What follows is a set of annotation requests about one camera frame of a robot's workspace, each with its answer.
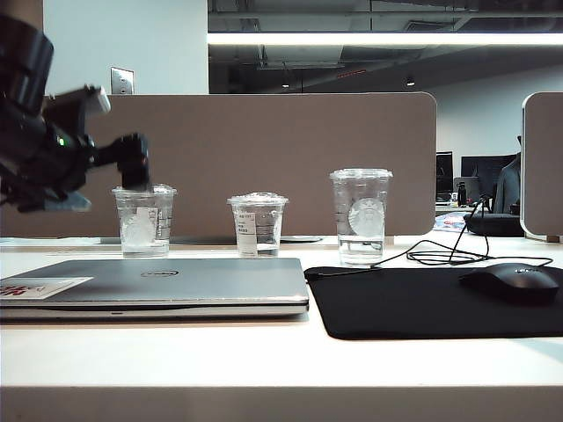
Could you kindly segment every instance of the laptop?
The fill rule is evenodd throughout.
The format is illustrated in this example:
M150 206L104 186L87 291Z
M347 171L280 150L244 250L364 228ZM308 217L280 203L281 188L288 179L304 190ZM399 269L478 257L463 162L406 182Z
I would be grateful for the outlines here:
M0 288L2 319L281 317L309 307L296 258L70 260Z

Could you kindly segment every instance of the cubicle divider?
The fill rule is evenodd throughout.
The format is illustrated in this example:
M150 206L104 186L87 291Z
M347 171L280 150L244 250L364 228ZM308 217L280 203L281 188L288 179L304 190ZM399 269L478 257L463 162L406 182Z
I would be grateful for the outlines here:
M387 235L418 235L435 215L435 100L428 94L151 95L110 97L88 120L97 145L132 132L150 140L155 183L178 189L173 236L234 236L226 200L289 198L282 234L333 234L328 175L349 167L393 172ZM89 213L3 210L2 236L118 236L113 168L87 175Z
M563 236L562 114L563 92L537 92L523 103L520 223L534 235Z

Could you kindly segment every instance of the fluorescent light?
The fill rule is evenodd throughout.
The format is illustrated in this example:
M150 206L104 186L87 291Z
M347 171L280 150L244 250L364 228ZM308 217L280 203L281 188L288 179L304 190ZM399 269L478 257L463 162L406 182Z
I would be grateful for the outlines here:
M208 33L238 46L563 46L563 33Z

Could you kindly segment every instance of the black mouse pad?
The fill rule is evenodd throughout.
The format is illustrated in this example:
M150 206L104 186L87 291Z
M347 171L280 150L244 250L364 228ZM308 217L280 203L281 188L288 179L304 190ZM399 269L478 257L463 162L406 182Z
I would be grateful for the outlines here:
M463 287L471 268L385 268L311 277L350 268L316 267L305 278L328 334L342 339L520 338L563 336L563 293L547 305L504 302ZM563 270L546 268L563 280Z

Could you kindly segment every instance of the computer mouse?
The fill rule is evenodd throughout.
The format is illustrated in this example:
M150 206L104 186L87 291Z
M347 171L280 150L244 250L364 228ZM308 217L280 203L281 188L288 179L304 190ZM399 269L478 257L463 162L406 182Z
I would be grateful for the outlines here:
M482 294L507 302L541 304L552 302L559 284L542 266L505 263L476 268L459 282Z

